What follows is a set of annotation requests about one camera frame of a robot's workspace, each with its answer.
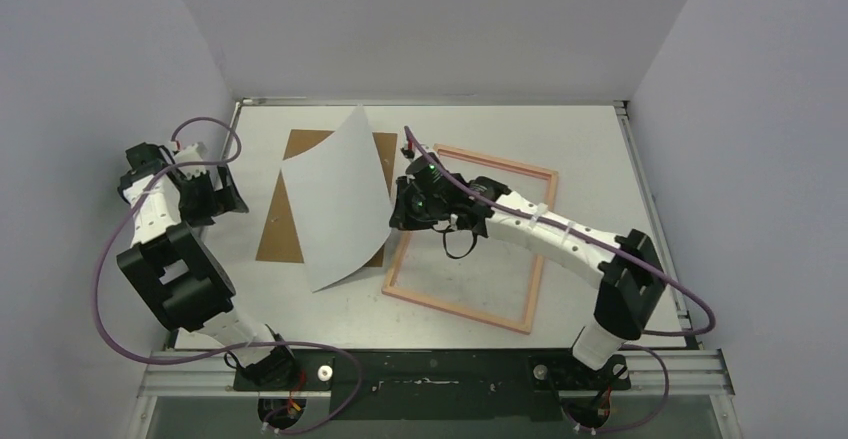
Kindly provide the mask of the white photo paper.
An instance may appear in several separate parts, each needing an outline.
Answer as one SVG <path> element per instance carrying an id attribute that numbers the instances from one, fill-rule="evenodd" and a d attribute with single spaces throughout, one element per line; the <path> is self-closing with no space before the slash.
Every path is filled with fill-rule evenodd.
<path id="1" fill-rule="evenodd" d="M 390 196 L 363 107 L 319 144 L 285 159 L 281 173 L 311 291 L 354 274 L 384 245 Z"/>

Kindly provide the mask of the brown frame backing board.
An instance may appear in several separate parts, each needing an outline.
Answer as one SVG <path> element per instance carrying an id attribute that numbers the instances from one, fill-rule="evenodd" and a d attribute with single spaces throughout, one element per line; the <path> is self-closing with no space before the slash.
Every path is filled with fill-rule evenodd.
<path id="1" fill-rule="evenodd" d="M 283 154 L 284 159 L 297 156 L 332 134 L 329 130 L 292 129 Z M 374 132 L 374 142 L 381 161 L 386 187 L 392 192 L 395 165 L 395 149 L 398 145 L 396 133 Z M 278 175 L 273 190 L 263 232 L 256 253 L 256 260 L 262 262 L 303 263 L 296 226 L 291 206 L 281 174 Z"/>

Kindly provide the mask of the light wooden picture frame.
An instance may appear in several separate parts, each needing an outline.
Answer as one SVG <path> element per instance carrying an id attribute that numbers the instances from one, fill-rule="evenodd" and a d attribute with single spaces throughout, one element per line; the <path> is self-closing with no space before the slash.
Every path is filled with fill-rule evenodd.
<path id="1" fill-rule="evenodd" d="M 552 205 L 556 199 L 559 176 L 554 170 L 443 144 L 435 144 L 434 150 L 441 157 L 457 159 L 463 162 L 487 166 L 492 169 L 545 180 L 546 192 L 543 203 Z M 398 277 L 411 239 L 412 236 L 410 233 L 404 232 L 401 235 L 400 243 L 397 246 L 381 289 L 384 295 L 520 334 L 529 335 L 532 332 L 545 262 L 545 259 L 541 255 L 535 255 L 532 262 L 531 275 L 527 283 L 527 295 L 523 302 L 522 318 L 520 320 L 512 320 L 398 286 Z"/>

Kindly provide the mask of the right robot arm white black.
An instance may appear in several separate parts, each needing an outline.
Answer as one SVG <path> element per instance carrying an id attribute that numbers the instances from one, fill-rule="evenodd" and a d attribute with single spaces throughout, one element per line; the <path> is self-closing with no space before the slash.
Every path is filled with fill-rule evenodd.
<path id="1" fill-rule="evenodd" d="M 666 284 L 651 238 L 597 230 L 550 211 L 494 179 L 470 181 L 444 169 L 438 154 L 404 146 L 409 165 L 396 179 L 389 219 L 398 231 L 468 231 L 474 241 L 497 240 L 542 256 L 596 290 L 592 318 L 582 327 L 565 361 L 568 380 L 593 386 L 608 360 L 645 333 Z"/>

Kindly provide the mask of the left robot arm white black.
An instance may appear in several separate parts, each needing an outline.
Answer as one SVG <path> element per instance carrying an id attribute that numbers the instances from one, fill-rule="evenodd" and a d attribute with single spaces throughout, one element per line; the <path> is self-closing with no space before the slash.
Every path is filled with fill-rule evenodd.
<path id="1" fill-rule="evenodd" d="M 279 334 L 236 308 L 231 279 L 199 236 L 215 217 L 249 210 L 227 166 L 218 166 L 220 183 L 213 183 L 204 152 L 201 143 L 127 150 L 130 169 L 118 192 L 135 210 L 133 238 L 117 265 L 166 329 L 228 346 L 251 384 L 286 389 L 297 379 L 297 360 Z"/>

